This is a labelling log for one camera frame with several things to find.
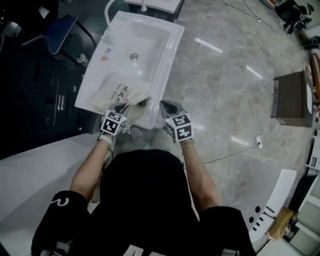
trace sink basin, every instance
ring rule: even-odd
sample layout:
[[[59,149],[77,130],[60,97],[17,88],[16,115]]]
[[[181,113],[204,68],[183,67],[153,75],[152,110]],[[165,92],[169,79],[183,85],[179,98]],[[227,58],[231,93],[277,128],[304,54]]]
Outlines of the sink basin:
[[[151,95],[148,108],[136,125],[155,126],[172,63],[185,30],[183,26],[135,13],[118,11],[102,36],[85,72],[77,108],[104,115],[88,100],[114,72],[141,80]]]

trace marble floor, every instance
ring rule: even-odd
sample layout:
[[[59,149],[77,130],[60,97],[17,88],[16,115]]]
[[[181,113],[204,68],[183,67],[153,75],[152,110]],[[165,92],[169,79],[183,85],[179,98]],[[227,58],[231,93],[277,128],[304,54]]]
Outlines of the marble floor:
[[[255,146],[260,135],[263,148],[207,164],[216,181],[221,202],[237,206],[246,190],[250,162],[260,160],[280,168],[292,169],[301,177],[309,152],[312,130],[281,126],[271,119],[273,78],[303,70],[308,56],[297,38],[287,37],[274,10],[259,0],[185,0],[179,19],[185,27],[169,76],[164,99],[182,103],[195,124],[195,145],[204,162],[220,159]],[[92,33],[96,41],[106,29],[103,9],[106,2],[72,0],[61,2],[59,15],[70,14]],[[111,6],[111,16],[127,11],[121,0]],[[85,53],[94,49],[81,31],[66,46]],[[195,41],[199,38],[222,53]],[[262,79],[248,71],[250,66]]]

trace sink drain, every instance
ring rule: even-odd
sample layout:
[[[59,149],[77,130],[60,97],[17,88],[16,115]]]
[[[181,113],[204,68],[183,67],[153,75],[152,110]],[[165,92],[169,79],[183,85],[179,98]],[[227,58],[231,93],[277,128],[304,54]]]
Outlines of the sink drain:
[[[132,61],[136,61],[137,59],[138,59],[138,54],[136,54],[136,53],[131,53],[130,54],[130,60],[132,60]]]

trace blue chair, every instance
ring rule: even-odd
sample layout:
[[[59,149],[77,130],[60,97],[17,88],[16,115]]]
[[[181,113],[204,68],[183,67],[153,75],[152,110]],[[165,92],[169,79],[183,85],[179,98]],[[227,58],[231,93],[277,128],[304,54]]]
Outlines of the blue chair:
[[[94,38],[78,21],[78,18],[68,15],[63,18],[57,18],[48,25],[41,35],[24,42],[22,45],[30,50],[41,52],[48,56],[54,56],[58,53],[62,53],[73,63],[80,65],[72,56],[62,49],[67,36],[70,34],[70,31],[75,24],[77,24],[90,37],[94,47],[97,47]]]

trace black cabinet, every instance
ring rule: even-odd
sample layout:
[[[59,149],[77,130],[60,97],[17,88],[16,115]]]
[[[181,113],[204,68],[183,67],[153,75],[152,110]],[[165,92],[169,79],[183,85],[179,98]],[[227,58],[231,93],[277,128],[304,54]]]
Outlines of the black cabinet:
[[[0,159],[85,130],[90,114],[75,107],[78,70],[28,52],[10,38],[2,44],[0,63]]]

